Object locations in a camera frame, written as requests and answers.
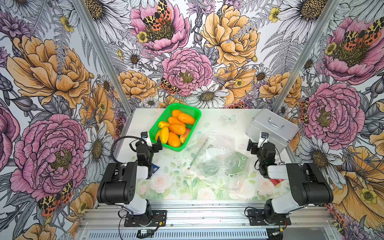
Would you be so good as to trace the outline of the orange mango bottom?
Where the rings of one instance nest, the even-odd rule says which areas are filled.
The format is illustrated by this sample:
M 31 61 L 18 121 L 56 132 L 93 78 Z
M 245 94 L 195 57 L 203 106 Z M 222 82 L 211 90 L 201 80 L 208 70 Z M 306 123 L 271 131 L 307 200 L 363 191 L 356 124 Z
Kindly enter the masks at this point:
M 173 148 L 179 148 L 182 145 L 180 137 L 173 132 L 169 132 L 168 145 Z

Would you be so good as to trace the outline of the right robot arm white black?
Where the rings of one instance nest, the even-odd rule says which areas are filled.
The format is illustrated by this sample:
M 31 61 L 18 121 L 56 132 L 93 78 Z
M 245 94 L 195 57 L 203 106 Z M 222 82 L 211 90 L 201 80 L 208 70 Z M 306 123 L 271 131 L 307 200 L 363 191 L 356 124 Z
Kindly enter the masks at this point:
M 280 226 L 291 224 L 290 214 L 310 204 L 323 205 L 333 201 L 333 191 L 319 167 L 314 163 L 275 163 L 277 148 L 273 143 L 248 142 L 247 151 L 257 155 L 259 172 L 269 180 L 287 180 L 288 193 L 269 199 L 262 209 L 245 208 L 245 216 L 251 226 Z

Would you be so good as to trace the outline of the yellow mango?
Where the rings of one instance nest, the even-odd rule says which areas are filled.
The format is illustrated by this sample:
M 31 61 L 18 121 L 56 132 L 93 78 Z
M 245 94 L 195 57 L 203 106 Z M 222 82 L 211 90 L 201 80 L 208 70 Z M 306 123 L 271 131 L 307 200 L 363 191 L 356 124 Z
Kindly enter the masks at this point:
M 160 138 L 160 141 L 162 144 L 166 144 L 168 142 L 168 139 L 169 139 L 169 128 L 168 127 L 164 127 L 161 129 L 159 138 Z

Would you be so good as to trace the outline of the clear zip-top bag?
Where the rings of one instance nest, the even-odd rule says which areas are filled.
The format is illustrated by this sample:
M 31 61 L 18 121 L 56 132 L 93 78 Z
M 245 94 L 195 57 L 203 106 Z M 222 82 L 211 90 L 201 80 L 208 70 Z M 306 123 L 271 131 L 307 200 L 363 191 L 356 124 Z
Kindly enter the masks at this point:
M 235 139 L 218 133 L 199 133 L 185 148 L 186 174 L 198 200 L 251 200 L 257 174 L 250 170 L 249 157 L 236 150 Z

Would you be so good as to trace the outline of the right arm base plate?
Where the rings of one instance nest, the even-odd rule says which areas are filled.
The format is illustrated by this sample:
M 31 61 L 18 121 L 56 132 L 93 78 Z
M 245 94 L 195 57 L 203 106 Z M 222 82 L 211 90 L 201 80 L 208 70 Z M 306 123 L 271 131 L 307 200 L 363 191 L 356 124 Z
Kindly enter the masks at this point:
M 291 219 L 289 215 L 266 214 L 264 210 L 259 209 L 247 209 L 245 215 L 249 220 L 251 226 L 290 226 Z

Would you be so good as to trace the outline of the silver metal case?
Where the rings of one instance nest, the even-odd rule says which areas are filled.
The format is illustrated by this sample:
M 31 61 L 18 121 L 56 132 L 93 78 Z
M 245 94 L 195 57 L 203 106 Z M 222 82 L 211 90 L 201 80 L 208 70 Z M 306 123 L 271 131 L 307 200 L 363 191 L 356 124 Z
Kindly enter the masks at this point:
M 263 109 L 259 111 L 251 120 L 246 130 L 246 135 L 258 141 L 261 132 L 268 133 L 266 142 L 273 143 L 279 152 L 282 152 L 298 133 L 299 127 L 289 120 Z

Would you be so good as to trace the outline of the red small packet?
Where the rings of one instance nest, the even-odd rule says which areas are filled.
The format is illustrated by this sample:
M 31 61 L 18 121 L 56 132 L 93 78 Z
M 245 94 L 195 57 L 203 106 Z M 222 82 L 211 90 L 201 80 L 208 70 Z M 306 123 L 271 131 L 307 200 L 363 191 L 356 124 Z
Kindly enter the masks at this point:
M 281 182 L 283 182 L 284 180 L 280 180 L 280 179 L 270 179 L 270 182 L 274 185 L 274 186 L 277 186 L 278 184 L 280 184 Z

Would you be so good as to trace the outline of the green plastic basket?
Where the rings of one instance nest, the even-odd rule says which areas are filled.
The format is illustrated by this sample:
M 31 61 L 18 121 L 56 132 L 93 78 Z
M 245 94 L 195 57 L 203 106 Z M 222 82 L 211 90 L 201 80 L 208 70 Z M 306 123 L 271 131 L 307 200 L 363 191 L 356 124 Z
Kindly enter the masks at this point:
M 187 146 L 201 116 L 197 108 L 182 104 L 169 105 L 149 130 L 151 142 L 160 142 L 165 148 L 181 152 Z

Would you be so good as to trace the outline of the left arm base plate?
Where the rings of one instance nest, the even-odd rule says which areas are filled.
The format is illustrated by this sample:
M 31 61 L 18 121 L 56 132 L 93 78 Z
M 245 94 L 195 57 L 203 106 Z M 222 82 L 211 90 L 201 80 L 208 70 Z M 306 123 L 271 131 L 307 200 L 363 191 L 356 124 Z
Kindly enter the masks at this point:
M 167 210 L 152 210 L 151 213 L 126 217 L 124 227 L 165 227 Z

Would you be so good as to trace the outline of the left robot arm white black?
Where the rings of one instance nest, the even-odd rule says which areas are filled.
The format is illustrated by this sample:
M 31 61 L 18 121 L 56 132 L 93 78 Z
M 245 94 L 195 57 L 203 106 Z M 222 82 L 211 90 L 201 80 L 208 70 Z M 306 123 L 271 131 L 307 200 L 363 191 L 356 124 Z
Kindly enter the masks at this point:
M 133 139 L 135 148 L 130 144 L 131 150 L 136 152 L 137 160 L 134 162 L 122 163 L 114 156 L 115 145 L 123 139 Z M 154 173 L 154 153 L 163 149 L 161 140 L 154 144 L 150 143 L 147 132 L 142 136 L 123 136 L 115 140 L 111 147 L 113 163 L 107 165 L 105 173 L 97 191 L 97 200 L 109 206 L 118 206 L 128 212 L 126 220 L 141 226 L 150 225 L 155 217 L 153 216 L 150 202 L 143 199 L 136 193 L 137 180 L 148 180 Z

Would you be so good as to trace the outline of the orange mango top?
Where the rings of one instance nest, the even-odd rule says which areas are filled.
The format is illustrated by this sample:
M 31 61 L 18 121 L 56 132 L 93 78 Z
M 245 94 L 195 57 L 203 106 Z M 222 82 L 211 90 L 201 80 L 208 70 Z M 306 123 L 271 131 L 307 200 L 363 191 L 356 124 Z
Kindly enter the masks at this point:
M 196 122 L 196 120 L 193 117 L 185 113 L 180 113 L 178 115 L 178 120 L 186 125 L 194 125 Z

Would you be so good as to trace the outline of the small green circuit board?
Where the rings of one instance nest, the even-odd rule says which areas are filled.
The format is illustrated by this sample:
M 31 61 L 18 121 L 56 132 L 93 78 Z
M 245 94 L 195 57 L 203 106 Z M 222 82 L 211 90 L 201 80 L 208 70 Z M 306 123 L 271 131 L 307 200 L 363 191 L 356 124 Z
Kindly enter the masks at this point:
M 141 230 L 138 230 L 138 233 L 137 233 L 137 238 L 138 239 L 144 239 L 144 238 L 148 238 L 152 235 L 152 230 L 150 229 L 141 229 Z

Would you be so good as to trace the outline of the orange mango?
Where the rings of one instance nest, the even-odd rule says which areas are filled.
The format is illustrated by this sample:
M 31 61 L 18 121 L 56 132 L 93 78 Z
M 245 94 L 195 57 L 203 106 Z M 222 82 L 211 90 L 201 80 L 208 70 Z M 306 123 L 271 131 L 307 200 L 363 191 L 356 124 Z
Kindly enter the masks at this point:
M 186 125 L 194 125 L 196 122 L 196 120 L 193 117 L 185 113 L 180 113 L 178 115 L 178 120 Z
M 180 137 L 173 132 L 169 132 L 168 145 L 173 148 L 179 148 L 182 145 Z
M 186 133 L 186 127 L 181 124 L 171 124 L 169 126 L 169 131 L 175 133 L 176 135 L 184 135 Z

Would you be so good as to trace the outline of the blue white small packet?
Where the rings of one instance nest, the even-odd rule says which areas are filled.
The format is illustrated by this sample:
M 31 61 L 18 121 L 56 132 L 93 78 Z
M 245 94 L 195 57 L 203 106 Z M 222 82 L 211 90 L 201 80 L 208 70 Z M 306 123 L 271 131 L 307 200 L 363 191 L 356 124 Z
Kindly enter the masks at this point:
M 153 167 L 153 174 L 155 174 L 160 168 L 159 166 L 157 166 L 155 164 L 152 164 L 152 167 Z

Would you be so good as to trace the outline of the orange mango middle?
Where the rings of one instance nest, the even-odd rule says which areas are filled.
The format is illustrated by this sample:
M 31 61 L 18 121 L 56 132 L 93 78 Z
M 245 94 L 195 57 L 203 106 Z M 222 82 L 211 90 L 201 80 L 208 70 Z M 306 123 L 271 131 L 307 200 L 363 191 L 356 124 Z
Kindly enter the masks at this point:
M 175 133 L 176 135 L 184 135 L 186 133 L 186 127 L 181 124 L 171 124 L 169 126 L 169 131 Z

